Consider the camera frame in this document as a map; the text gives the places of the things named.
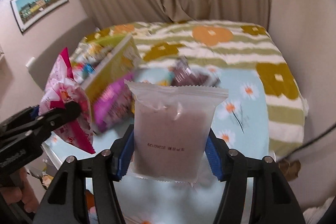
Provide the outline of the person's left hand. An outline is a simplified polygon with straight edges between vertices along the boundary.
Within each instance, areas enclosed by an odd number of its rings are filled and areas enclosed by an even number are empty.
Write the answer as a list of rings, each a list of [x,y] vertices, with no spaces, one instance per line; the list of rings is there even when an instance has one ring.
[[[39,207],[39,201],[35,196],[35,193],[27,180],[27,170],[22,167],[19,170],[19,177],[23,186],[20,187],[1,187],[1,194],[3,195],[5,202],[10,205],[22,201],[24,203],[24,209],[27,213],[36,213]]]

